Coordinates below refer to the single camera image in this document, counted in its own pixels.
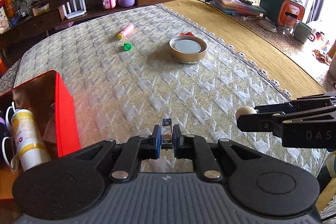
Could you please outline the yellow table runner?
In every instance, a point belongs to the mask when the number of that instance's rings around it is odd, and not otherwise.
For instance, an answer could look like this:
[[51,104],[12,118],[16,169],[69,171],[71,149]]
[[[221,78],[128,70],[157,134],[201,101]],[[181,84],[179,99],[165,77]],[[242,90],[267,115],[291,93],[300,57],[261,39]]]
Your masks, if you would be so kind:
[[313,77],[275,46],[213,6],[198,0],[177,0],[163,5],[244,53],[247,60],[256,62],[271,80],[277,80],[280,87],[289,91],[293,98],[326,92]]

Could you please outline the white yellow bottle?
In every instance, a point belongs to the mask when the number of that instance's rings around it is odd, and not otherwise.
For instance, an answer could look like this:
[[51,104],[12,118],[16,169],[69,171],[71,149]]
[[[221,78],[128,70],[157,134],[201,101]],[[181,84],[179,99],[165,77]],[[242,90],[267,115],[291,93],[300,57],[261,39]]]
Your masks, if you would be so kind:
[[11,118],[11,122],[17,155],[24,171],[51,161],[30,110],[17,110]]

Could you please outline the red metal tin box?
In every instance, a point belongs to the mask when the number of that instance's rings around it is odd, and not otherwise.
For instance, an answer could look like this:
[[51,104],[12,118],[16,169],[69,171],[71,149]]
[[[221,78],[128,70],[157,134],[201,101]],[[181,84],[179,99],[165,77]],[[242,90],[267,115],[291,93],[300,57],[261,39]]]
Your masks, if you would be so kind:
[[[51,160],[80,149],[74,101],[59,73],[48,71],[2,94],[1,111],[5,112],[12,102],[16,111],[33,113]],[[13,174],[1,153],[1,200],[13,199],[12,186],[21,172],[20,160],[18,173]]]

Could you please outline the beige egg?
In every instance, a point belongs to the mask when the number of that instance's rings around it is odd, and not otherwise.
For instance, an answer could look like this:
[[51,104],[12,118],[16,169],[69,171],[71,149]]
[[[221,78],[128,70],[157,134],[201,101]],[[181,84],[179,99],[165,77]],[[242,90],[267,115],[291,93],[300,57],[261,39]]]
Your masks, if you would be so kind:
[[257,111],[250,106],[243,106],[237,109],[235,118],[238,119],[242,115],[251,115],[251,114],[257,114]]

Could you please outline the green orange toaster box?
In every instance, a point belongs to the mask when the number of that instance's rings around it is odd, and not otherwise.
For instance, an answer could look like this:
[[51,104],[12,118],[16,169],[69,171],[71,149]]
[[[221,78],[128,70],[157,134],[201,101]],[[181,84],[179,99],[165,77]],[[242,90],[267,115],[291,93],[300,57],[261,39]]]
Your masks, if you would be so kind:
[[288,16],[302,20],[305,13],[305,8],[294,0],[260,0],[260,7],[265,11],[264,18],[283,27]]

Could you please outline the pink yellow tube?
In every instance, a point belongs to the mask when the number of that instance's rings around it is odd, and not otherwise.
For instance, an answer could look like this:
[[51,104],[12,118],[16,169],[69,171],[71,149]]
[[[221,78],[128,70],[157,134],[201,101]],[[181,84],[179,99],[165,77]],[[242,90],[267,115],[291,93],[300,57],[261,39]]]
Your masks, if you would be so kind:
[[118,39],[123,39],[125,38],[130,32],[132,32],[134,29],[133,24],[128,24],[126,27],[124,27],[118,34],[117,38]]

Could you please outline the quilted beige table mat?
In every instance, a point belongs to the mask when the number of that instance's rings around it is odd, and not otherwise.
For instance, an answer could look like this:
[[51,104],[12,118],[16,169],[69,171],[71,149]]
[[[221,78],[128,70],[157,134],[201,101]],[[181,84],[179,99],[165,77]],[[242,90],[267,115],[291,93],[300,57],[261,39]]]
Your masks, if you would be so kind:
[[[133,31],[118,39],[128,24]],[[169,41],[178,35],[205,41],[205,58],[175,60]],[[124,43],[132,49],[124,51]],[[103,16],[42,40],[23,55],[15,82],[50,70],[73,96],[84,147],[108,138],[124,143],[170,118],[184,134],[231,139],[313,175],[327,156],[325,149],[285,148],[270,133],[240,131],[238,108],[283,103],[290,93],[223,39],[163,5]]]

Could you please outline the cereal box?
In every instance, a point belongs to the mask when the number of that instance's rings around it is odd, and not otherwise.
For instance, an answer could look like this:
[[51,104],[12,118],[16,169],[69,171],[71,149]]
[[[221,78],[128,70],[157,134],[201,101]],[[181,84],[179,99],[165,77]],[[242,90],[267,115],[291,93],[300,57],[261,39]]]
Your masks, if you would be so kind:
[[0,34],[3,34],[8,29],[10,29],[9,21],[6,16],[5,9],[1,7],[0,8]]

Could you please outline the white sunglasses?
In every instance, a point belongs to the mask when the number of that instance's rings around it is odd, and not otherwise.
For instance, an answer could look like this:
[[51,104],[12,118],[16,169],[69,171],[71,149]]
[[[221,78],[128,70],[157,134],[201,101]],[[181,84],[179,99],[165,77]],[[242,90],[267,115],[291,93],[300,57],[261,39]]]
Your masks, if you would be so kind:
[[13,127],[10,121],[15,112],[14,102],[5,112],[1,111],[1,153],[3,161],[13,174],[18,173],[19,170],[18,155],[14,147]]

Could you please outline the green small toy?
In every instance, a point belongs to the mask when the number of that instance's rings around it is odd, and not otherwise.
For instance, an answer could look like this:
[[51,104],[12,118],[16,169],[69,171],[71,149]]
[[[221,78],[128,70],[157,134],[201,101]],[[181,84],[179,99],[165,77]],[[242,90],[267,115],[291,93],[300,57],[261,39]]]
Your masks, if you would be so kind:
[[130,51],[131,49],[132,49],[132,45],[131,45],[131,43],[124,43],[123,44],[123,50],[124,51]]

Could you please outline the white router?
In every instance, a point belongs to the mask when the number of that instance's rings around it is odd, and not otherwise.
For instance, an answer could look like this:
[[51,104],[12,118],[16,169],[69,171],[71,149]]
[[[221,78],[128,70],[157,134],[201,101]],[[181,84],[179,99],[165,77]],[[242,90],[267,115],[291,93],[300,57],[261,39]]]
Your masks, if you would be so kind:
[[73,19],[87,12],[85,0],[72,0],[62,5],[64,17]]

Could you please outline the green mug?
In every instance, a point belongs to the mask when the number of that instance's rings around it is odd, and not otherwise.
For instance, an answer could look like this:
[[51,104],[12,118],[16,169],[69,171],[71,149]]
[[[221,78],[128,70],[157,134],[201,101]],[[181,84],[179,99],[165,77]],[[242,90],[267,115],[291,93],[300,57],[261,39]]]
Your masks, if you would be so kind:
[[296,21],[293,36],[296,40],[303,44],[306,43],[307,40],[311,42],[315,41],[315,34],[313,34],[313,30],[300,20]]

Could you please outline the silver nail clipper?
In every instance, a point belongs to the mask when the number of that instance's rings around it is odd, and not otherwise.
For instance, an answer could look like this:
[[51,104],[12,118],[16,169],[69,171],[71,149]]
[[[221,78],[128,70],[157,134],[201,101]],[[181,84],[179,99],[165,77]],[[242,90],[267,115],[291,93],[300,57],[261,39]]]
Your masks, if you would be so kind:
[[173,127],[172,120],[165,118],[161,125],[161,149],[173,148]]

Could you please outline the wooden tv cabinet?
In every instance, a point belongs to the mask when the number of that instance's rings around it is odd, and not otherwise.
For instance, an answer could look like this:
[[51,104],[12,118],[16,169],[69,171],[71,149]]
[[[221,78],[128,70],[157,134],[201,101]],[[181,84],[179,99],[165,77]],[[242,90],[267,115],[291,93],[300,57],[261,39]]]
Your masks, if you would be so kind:
[[[105,9],[103,0],[84,0],[87,12],[84,15],[77,16],[72,20],[74,22],[94,18],[96,16],[110,14],[118,11],[133,9],[135,7],[155,5],[175,0],[134,0],[134,5],[123,7],[116,3],[116,7]],[[42,14],[32,16],[25,20],[19,21],[13,28],[1,34],[1,57],[7,57],[9,48],[21,48],[21,41],[32,38],[41,33],[48,34],[49,30],[58,25],[70,22],[66,18],[67,8],[73,8],[73,3],[79,3],[79,0],[43,0],[32,6],[33,10],[43,9]]]

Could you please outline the round gold tin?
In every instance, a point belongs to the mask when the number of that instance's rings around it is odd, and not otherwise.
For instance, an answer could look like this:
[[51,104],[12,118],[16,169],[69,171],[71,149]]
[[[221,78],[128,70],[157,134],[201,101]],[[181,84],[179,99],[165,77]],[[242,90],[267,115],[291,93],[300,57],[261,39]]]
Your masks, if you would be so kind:
[[172,57],[184,64],[194,64],[205,58],[207,44],[201,38],[191,35],[178,35],[169,41]]

